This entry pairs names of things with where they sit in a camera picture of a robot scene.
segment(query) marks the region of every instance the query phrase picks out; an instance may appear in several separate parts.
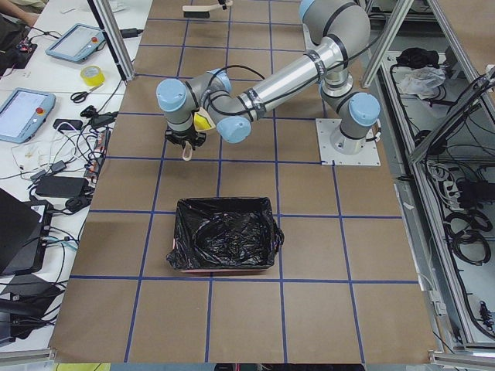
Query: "white robot link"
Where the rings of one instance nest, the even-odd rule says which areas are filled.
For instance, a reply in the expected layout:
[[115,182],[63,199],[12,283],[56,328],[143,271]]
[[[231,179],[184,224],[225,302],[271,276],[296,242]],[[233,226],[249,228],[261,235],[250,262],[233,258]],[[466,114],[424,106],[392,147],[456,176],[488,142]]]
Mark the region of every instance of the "white robot link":
[[243,141],[251,133],[251,122],[286,102],[314,83],[322,98],[342,118],[330,140],[337,151],[358,153],[380,105],[372,95],[353,88],[349,63],[366,48],[370,37],[367,13],[349,0],[302,0],[299,16],[308,27],[314,49],[237,97],[224,69],[209,71],[191,80],[162,81],[156,95],[168,123],[166,140],[195,149],[206,139],[196,132],[194,112],[204,108],[222,138]]

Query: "bin lined with black bag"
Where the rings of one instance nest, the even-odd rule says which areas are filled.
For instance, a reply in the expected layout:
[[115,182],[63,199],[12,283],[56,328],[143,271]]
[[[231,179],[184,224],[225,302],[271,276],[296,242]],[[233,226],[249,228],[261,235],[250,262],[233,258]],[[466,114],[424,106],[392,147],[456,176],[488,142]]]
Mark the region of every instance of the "bin lined with black bag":
[[166,259],[185,271],[264,270],[283,241],[266,197],[181,199]]

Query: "yellow tape roll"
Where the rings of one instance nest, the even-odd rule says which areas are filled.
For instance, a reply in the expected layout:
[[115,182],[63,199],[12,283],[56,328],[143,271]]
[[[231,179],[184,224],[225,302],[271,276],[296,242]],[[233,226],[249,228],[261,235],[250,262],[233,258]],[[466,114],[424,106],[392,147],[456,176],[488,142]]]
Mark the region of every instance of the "yellow tape roll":
[[80,76],[83,78],[86,85],[97,87],[105,81],[105,76],[98,66],[88,66],[80,71]]

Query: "scissors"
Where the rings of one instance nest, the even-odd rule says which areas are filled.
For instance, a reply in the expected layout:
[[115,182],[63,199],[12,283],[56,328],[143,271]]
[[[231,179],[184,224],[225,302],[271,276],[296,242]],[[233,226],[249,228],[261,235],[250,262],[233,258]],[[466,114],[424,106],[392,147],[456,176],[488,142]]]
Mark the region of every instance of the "scissors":
[[101,85],[103,84],[101,83],[96,87],[92,87],[90,91],[77,91],[76,93],[70,96],[70,100],[73,101],[74,103],[83,103],[86,100],[87,96],[93,93]]

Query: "blue-framed tablet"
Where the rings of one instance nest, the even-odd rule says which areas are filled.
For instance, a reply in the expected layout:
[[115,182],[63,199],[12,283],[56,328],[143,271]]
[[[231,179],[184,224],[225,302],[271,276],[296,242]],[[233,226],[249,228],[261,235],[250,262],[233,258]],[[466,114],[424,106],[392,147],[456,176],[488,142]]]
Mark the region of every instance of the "blue-framed tablet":
[[76,23],[65,32],[45,53],[55,58],[79,63],[94,53],[105,41],[98,27]]
[[44,91],[15,89],[0,107],[0,140],[23,143],[46,120],[55,95]]

